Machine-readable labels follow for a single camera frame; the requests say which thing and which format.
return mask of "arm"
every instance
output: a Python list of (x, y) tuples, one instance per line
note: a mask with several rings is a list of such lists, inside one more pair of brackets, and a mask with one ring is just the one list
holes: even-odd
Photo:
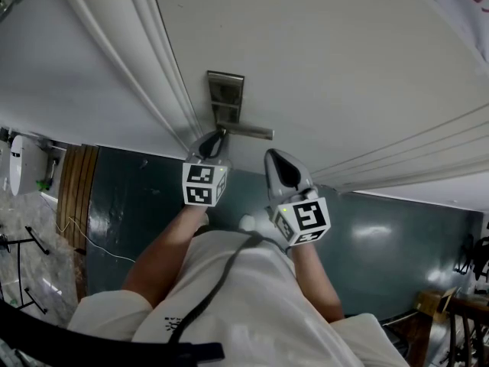
[(312, 243), (292, 248), (296, 278), (306, 299), (329, 323), (342, 320), (342, 302), (339, 300)]
[(156, 307), (175, 283), (206, 206), (185, 206), (141, 254), (122, 286)]

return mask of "cardboard box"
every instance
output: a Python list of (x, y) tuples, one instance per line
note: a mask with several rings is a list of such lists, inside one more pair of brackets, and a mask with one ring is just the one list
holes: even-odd
[(443, 322), (446, 319), (446, 308), (456, 289), (454, 287), (447, 291), (421, 291), (414, 302), (414, 308), (433, 317), (435, 322)]

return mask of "white banner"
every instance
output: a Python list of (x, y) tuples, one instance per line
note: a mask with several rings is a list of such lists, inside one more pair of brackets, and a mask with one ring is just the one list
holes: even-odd
[(489, 62), (489, 0), (435, 0), (446, 19)]

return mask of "power cord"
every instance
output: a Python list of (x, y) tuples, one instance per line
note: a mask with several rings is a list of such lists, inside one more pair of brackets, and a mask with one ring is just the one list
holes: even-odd
[[(40, 197), (41, 197), (41, 198), (44, 200), (44, 202), (46, 203), (46, 205), (48, 206), (48, 208), (49, 208), (49, 209), (51, 209), (51, 211), (53, 211), (53, 213), (54, 213), (54, 214), (56, 214), (56, 211), (55, 211), (53, 208), (51, 208), (51, 205), (49, 205), (49, 203), (47, 202), (47, 200), (46, 200), (44, 197), (42, 197), (42, 196), (40, 196)], [(58, 226), (58, 223), (56, 223), (56, 221), (54, 222), (54, 224), (56, 225), (56, 228), (57, 228), (57, 229), (58, 229), (58, 230), (59, 230), (61, 233), (63, 233), (63, 232), (64, 232), (64, 231), (65, 231), (65, 230), (68, 228), (68, 226), (70, 225), (70, 222), (73, 222), (73, 224), (74, 224), (74, 225), (76, 226), (76, 228), (79, 230), (79, 233), (80, 233), (80, 234), (82, 234), (82, 235), (83, 235), (83, 236), (86, 238), (86, 240), (87, 240), (87, 241), (89, 241), (89, 242), (90, 242), (90, 243), (91, 243), (93, 246), (95, 246), (96, 248), (100, 248), (101, 250), (103, 250), (104, 252), (106, 252), (108, 255), (111, 255), (112, 257), (121, 258), (121, 259), (123, 259), (123, 260), (127, 260), (127, 261), (130, 261), (130, 262), (136, 262), (136, 261), (135, 261), (135, 260), (133, 260), (133, 259), (130, 259), (130, 258), (127, 258), (127, 257), (123, 257), (123, 256), (121, 256), (121, 255), (115, 255), (115, 254), (112, 254), (112, 253), (111, 253), (109, 250), (106, 250), (106, 249), (105, 249), (105, 248), (103, 248), (102, 246), (97, 245), (97, 244), (96, 244), (96, 243), (95, 243), (93, 240), (91, 240), (91, 239), (90, 239), (88, 236), (86, 236), (85, 234), (83, 234), (82, 229), (80, 228), (80, 226), (78, 225), (78, 223), (75, 221), (75, 219), (74, 219), (74, 218), (69, 217), (68, 219), (69, 219), (69, 222), (68, 222), (68, 224), (66, 225), (66, 227), (65, 227), (64, 229), (61, 229), (61, 228)]]

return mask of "black tripod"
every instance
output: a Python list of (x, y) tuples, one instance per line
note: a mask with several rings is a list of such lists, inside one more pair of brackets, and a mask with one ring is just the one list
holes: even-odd
[[(3, 248), (7, 250), (7, 252), (10, 253), (10, 245), (17, 245), (17, 273), (18, 273), (18, 290), (19, 293), (21, 294), (21, 305), (17, 307), (18, 310), (22, 310), (25, 307), (29, 307), (32, 304), (35, 304), (36, 307), (41, 311), (42, 314), (47, 313), (47, 309), (43, 308), (40, 306), (40, 304), (32, 297), (31, 293), (29, 292), (29, 288), (26, 287), (24, 290), (22, 290), (22, 278), (21, 278), (21, 244), (22, 243), (28, 243), (28, 242), (36, 242), (36, 245), (39, 246), (40, 250), (45, 254), (49, 255), (49, 250), (43, 248), (42, 244), (39, 243), (39, 241), (36, 239), (34, 234), (32, 233), (32, 228), (26, 226), (25, 229), (31, 236), (29, 239), (19, 239), (18, 241), (9, 241), (7, 239), (7, 236), (5, 234), (0, 235), (0, 248)], [(31, 299), (30, 302), (27, 302), (24, 304), (24, 294), (22, 291), (25, 291), (25, 293), (29, 296)]]

